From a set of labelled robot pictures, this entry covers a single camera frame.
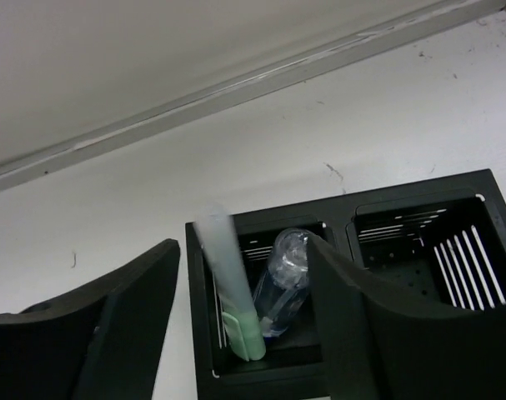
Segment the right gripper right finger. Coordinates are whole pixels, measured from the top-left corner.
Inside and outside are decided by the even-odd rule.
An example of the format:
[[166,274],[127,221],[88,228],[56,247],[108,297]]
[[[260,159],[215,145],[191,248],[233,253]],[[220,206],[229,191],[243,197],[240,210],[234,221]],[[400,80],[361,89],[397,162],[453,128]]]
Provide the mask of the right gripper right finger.
[[333,399],[506,399],[506,304],[469,311],[307,246]]

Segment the clear blue glue stick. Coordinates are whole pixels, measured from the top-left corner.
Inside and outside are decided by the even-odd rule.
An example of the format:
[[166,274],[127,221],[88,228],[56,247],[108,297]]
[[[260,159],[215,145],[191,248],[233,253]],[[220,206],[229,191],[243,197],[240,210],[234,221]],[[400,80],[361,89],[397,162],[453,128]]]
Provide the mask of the clear blue glue stick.
[[309,294],[307,245],[311,232],[289,228],[275,239],[253,294],[262,335],[285,333]]

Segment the green cap highlighter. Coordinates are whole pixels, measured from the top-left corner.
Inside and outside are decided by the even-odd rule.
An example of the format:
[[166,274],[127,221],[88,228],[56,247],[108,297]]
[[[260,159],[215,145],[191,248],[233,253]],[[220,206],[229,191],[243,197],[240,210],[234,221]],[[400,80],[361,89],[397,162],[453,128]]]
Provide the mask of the green cap highlighter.
[[212,204],[200,212],[193,226],[218,291],[228,345],[246,362],[262,359],[266,347],[232,217]]

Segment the black slotted organizer container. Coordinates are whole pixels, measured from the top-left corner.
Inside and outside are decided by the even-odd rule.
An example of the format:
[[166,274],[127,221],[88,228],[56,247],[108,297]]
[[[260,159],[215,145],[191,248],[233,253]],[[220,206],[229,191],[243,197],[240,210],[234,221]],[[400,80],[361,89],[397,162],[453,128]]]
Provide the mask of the black slotted organizer container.
[[[488,169],[230,216],[252,297],[277,236],[299,228],[426,298],[469,311],[506,304],[506,204]],[[265,356],[246,362],[227,343],[194,221],[186,243],[198,397],[331,398],[309,262],[309,294],[288,330],[263,338]]]

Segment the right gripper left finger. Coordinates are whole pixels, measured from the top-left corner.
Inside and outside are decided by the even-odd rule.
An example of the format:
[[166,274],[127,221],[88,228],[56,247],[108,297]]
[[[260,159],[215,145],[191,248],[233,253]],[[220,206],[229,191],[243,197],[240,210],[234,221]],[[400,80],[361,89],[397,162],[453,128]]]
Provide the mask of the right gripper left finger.
[[0,399],[150,399],[173,307],[176,240],[0,314]]

